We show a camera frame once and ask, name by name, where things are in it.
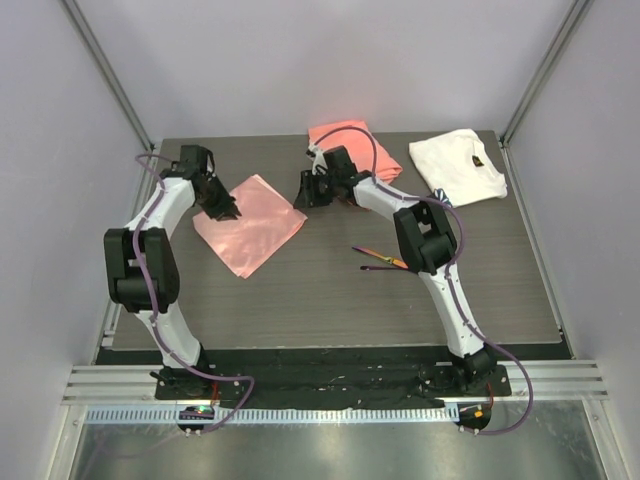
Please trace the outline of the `pink satin napkin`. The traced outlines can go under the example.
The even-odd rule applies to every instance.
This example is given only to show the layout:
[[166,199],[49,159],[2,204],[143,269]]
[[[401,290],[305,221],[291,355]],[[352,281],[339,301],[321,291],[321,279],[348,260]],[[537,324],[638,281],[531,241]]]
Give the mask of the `pink satin napkin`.
[[257,174],[231,195],[241,213],[238,219],[215,221],[199,213],[193,226],[236,276],[247,279],[298,233],[307,217]]

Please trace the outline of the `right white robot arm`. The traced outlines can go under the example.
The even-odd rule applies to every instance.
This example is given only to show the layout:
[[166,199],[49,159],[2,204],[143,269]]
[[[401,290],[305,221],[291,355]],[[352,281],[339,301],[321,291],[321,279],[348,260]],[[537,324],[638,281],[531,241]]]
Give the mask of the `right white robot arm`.
[[445,213],[448,206],[393,188],[371,171],[359,172],[344,147],[324,151],[310,145],[306,154],[312,168],[301,172],[294,207],[317,208],[339,199],[391,221],[402,261],[427,287],[443,325],[452,387],[465,395],[486,387],[497,361],[461,286],[458,243]]

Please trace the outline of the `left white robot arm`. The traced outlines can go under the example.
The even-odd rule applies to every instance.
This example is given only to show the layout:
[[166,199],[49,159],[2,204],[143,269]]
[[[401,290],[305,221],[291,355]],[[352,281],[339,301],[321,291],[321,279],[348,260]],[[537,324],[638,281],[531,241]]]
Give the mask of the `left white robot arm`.
[[214,222],[237,221],[241,213],[206,147],[182,146],[179,159],[160,172],[150,167],[151,159],[166,158],[153,153],[136,157],[156,179],[153,194],[126,226],[104,235],[109,296],[155,340],[162,355],[162,368],[154,375],[160,390],[200,399],[211,391],[214,378],[178,304],[181,283],[171,236],[194,206]]

